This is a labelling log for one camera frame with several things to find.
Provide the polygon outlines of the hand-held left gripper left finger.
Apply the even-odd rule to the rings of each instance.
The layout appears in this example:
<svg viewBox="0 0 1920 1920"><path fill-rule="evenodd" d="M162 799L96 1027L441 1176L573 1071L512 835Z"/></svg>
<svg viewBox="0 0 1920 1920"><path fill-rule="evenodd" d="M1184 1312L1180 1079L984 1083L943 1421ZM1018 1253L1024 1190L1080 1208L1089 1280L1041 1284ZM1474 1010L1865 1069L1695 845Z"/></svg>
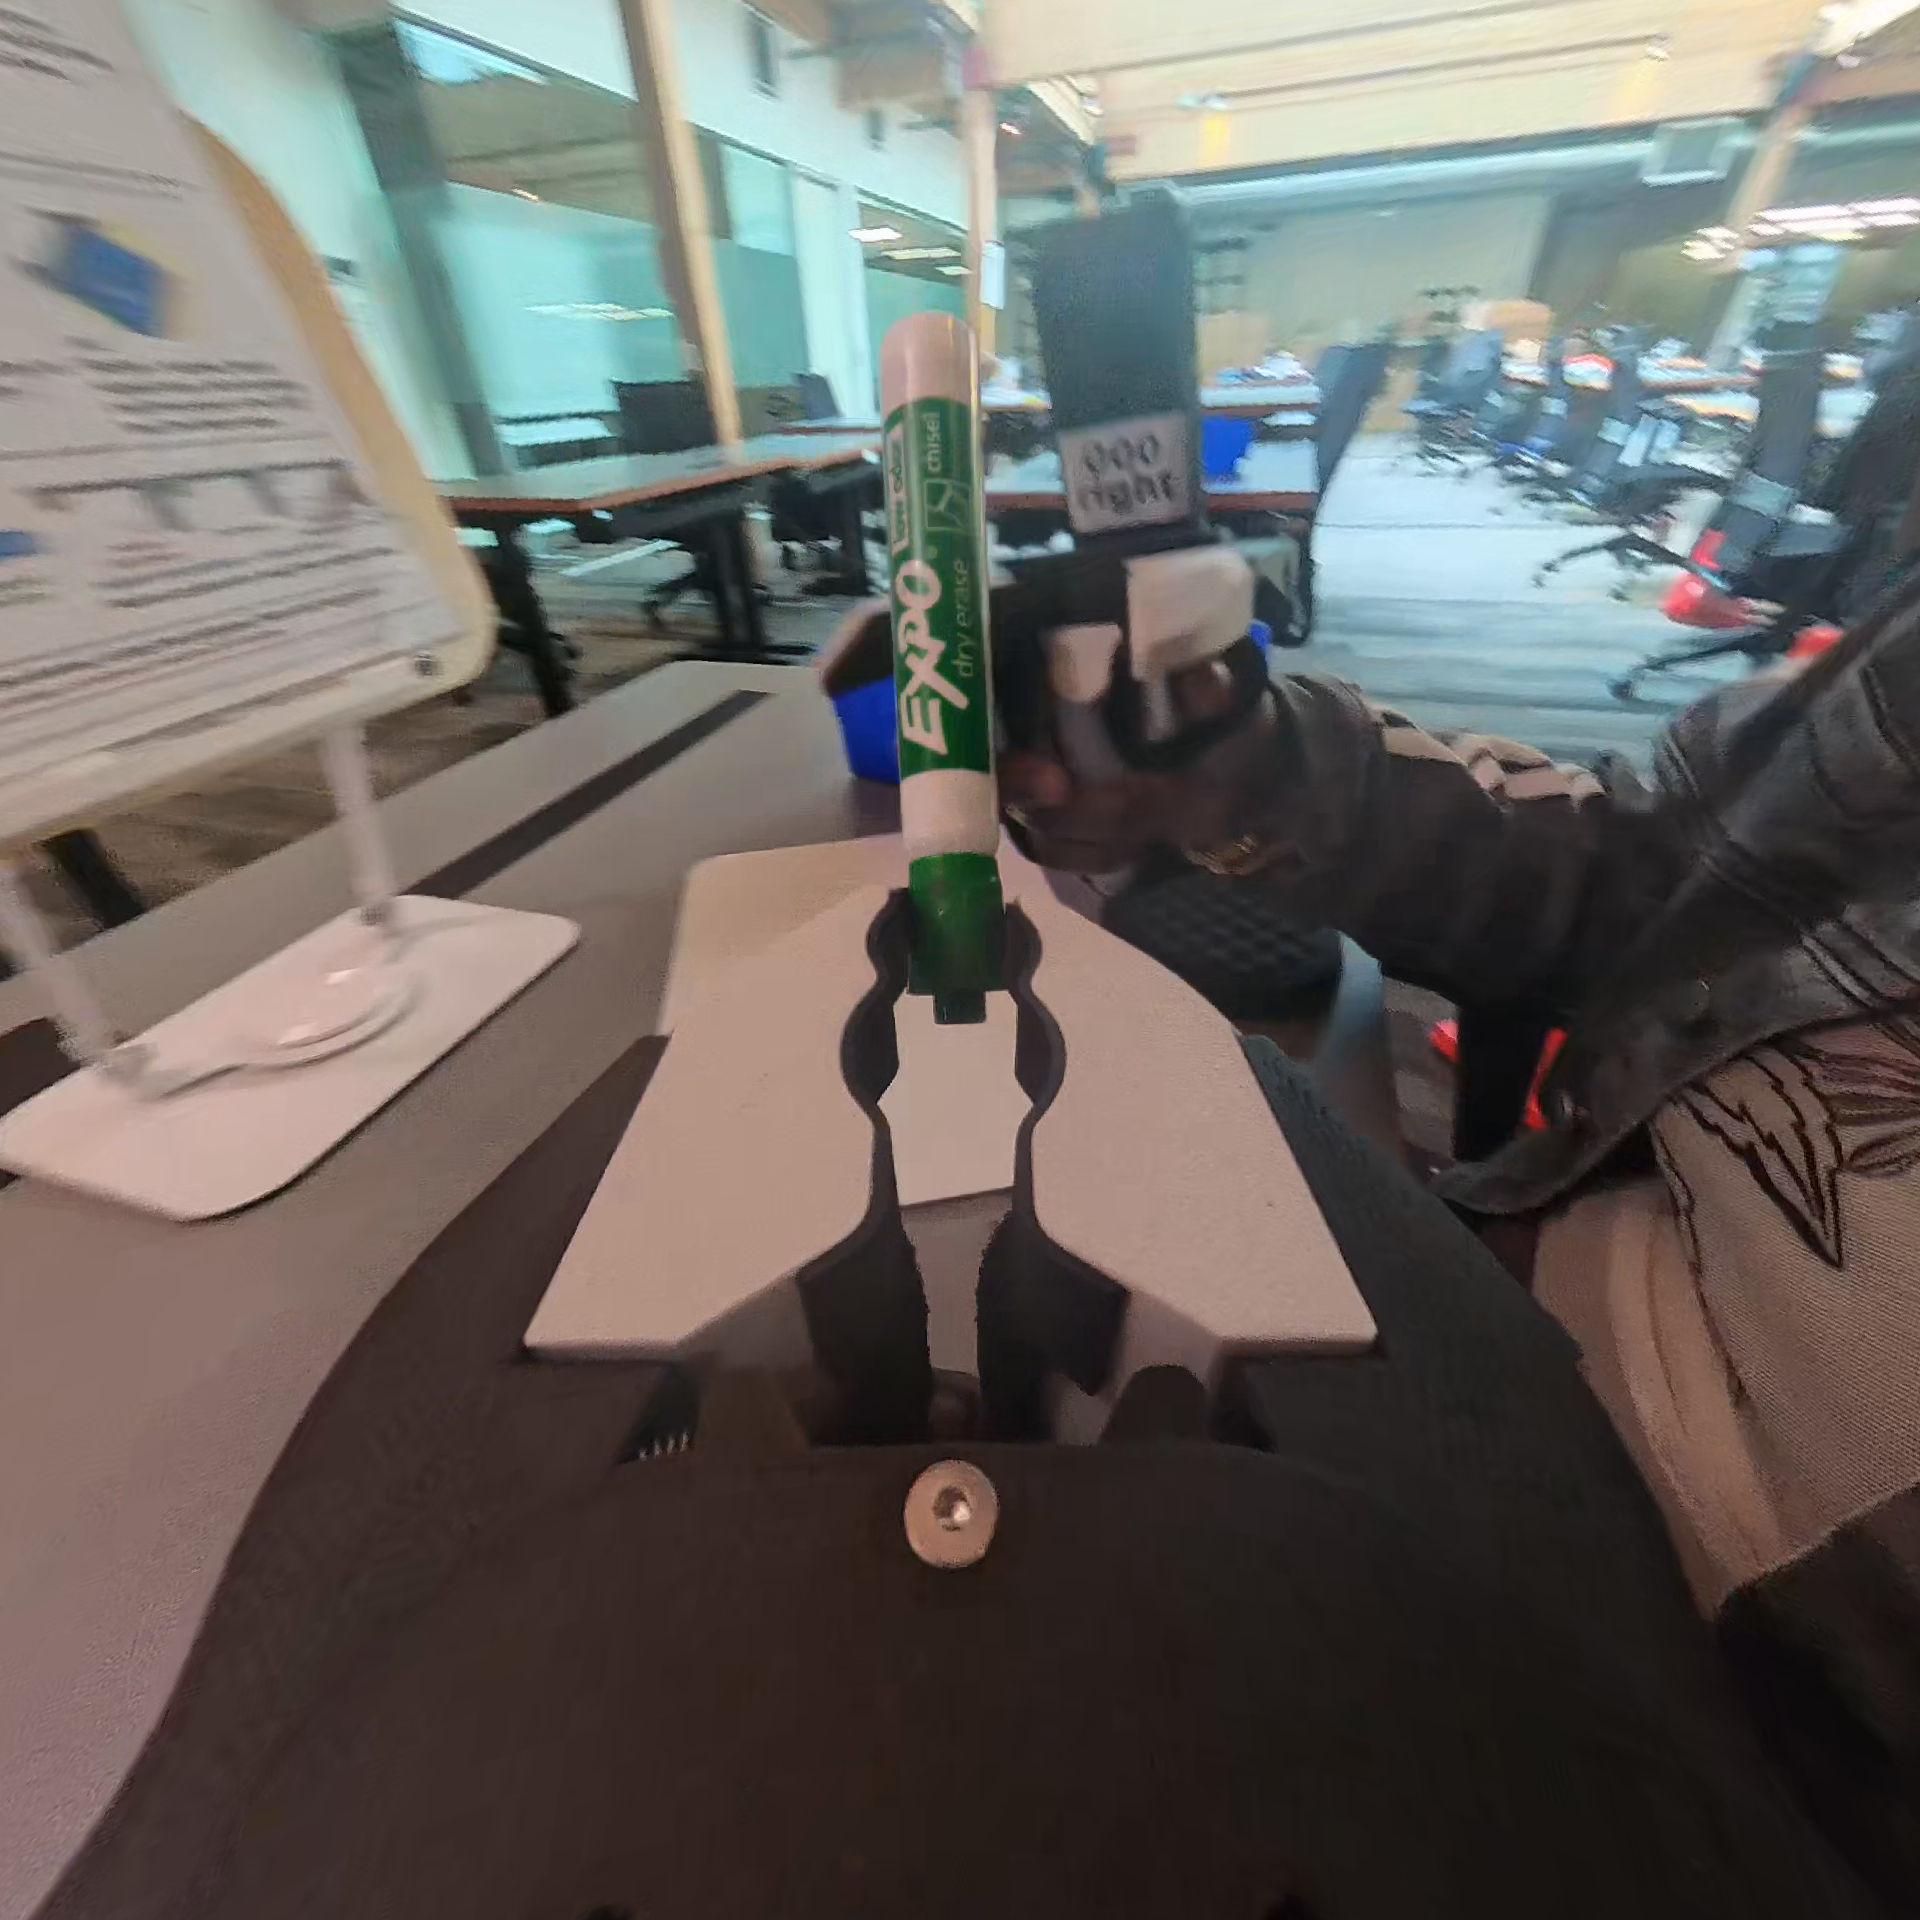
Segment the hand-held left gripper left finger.
<svg viewBox="0 0 1920 1920"><path fill-rule="evenodd" d="M924 1438L928 1298L881 1110L905 933L905 895L866 885L685 1000L530 1355L807 1375L829 1428Z"/></svg>

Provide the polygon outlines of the white whiteboard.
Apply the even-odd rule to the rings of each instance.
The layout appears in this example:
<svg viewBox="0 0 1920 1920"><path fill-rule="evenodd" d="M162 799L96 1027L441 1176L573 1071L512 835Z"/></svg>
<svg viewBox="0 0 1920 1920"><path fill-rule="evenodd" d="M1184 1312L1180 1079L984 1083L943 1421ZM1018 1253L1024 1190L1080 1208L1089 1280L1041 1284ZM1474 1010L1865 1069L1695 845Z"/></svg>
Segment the white whiteboard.
<svg viewBox="0 0 1920 1920"><path fill-rule="evenodd" d="M896 837L701 864L668 975L661 1069L640 1104L640 1168L684 1203L731 1179L749 1216L849 1229L868 1204L874 1124L842 1077L842 1035L876 986L868 935ZM1001 861L1041 935L1041 1005L1066 1043L1064 1090L1041 1118L1041 1212L1069 1237L1089 1216L1122 1232L1197 1232L1215 1212L1265 1208L1290 1149L1233 1023L1139 948ZM1018 1010L984 1027L904 1012L899 1075L881 1095L908 1206L1008 1190L1018 1173Z"/></svg>

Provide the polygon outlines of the white metal desk stand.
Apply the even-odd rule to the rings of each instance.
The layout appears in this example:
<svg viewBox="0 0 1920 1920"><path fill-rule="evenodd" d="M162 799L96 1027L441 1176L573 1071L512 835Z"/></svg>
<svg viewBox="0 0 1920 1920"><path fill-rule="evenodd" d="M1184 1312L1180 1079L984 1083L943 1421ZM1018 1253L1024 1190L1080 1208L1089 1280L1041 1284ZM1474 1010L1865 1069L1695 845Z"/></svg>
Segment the white metal desk stand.
<svg viewBox="0 0 1920 1920"><path fill-rule="evenodd" d="M74 1069L4 1173L171 1221L284 1190L577 947L408 895L365 724L474 680L492 596L321 260L121 4L4 4L4 958ZM23 848L299 744L349 907L131 1032Z"/></svg>

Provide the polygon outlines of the wooden office desk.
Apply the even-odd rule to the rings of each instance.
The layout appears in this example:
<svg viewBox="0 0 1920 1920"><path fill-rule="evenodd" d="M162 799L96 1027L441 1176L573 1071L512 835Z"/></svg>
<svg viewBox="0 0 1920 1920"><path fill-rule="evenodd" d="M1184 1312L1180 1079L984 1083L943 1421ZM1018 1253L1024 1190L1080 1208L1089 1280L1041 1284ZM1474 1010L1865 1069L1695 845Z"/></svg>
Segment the wooden office desk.
<svg viewBox="0 0 1920 1920"><path fill-rule="evenodd" d="M698 660L721 666L797 666L794 643L771 639L764 622L748 510L776 482L803 482L809 494L865 490L879 466L881 430L783 432L735 446L551 464L432 482L432 492L469 532L495 536L498 560L487 575L508 646L525 663L544 715L571 712L578 683L571 659L539 598L523 530L562 522L587 543L621 536L692 534L707 550L715 596L715 643Z"/></svg>

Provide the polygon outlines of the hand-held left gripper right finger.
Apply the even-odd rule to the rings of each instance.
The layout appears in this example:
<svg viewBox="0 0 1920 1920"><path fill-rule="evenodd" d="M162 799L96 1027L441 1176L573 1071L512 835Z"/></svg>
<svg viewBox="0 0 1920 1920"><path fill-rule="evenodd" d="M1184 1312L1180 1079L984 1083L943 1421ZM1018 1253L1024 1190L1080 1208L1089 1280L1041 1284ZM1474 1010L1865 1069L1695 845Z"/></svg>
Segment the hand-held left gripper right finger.
<svg viewBox="0 0 1920 1920"><path fill-rule="evenodd" d="M1203 1404L1248 1362L1356 1358L1376 1317L1234 1023L1048 895L1007 910L1011 1206L977 1280L993 1438L1095 1438L1180 1368Z"/></svg>

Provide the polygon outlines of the black office chair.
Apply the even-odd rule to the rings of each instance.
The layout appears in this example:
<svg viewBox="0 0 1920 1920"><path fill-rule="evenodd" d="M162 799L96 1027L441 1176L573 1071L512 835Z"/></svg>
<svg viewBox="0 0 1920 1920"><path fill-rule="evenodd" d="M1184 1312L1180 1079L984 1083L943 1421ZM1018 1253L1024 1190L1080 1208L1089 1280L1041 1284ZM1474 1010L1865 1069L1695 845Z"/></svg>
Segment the black office chair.
<svg viewBox="0 0 1920 1920"><path fill-rule="evenodd" d="M1685 426L1667 412L1641 370L1641 339L1632 332L1615 340L1615 370L1607 410L1594 430L1589 453L1572 472L1549 486L1549 498L1589 515L1604 536L1577 543L1539 565L1535 588L1577 560L1607 557L1616 565L1615 598L1625 598L1628 580L1651 571L1667 550L1682 503L1709 490L1713 475L1682 461Z"/></svg>

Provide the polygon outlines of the black textured cushion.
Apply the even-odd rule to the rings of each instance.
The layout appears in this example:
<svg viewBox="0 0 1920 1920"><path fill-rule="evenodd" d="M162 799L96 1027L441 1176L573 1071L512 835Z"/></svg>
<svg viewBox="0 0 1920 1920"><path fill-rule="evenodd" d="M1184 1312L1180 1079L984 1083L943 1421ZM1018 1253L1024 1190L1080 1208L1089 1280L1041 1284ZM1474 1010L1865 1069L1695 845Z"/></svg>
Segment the black textured cushion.
<svg viewBox="0 0 1920 1920"><path fill-rule="evenodd" d="M1236 1023L1308 1018L1343 975L1337 935L1296 920L1256 879L1144 864L1097 918Z"/></svg>

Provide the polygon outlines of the green dry erase marker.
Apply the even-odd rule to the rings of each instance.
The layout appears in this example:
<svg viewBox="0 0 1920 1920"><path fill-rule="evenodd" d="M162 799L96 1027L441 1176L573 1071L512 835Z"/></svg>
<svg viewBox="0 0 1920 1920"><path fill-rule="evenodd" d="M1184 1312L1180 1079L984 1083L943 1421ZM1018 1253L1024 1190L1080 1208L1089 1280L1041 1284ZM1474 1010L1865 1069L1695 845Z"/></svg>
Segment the green dry erase marker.
<svg viewBox="0 0 1920 1920"><path fill-rule="evenodd" d="M944 311L881 343L884 578L893 631L908 861L995 858L993 568L977 419L977 343Z"/></svg>

